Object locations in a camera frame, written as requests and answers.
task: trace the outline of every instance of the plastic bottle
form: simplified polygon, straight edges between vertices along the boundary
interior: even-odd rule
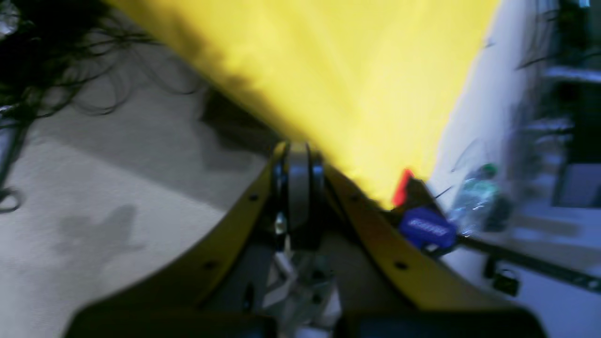
[[[495,175],[496,167],[486,164],[465,177],[448,213],[448,220],[461,235],[470,236],[484,229],[499,196],[499,186],[492,180]]]

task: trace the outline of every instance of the yellow fabric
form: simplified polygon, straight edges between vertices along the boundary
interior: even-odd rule
[[[426,179],[499,0],[108,0],[384,207]]]

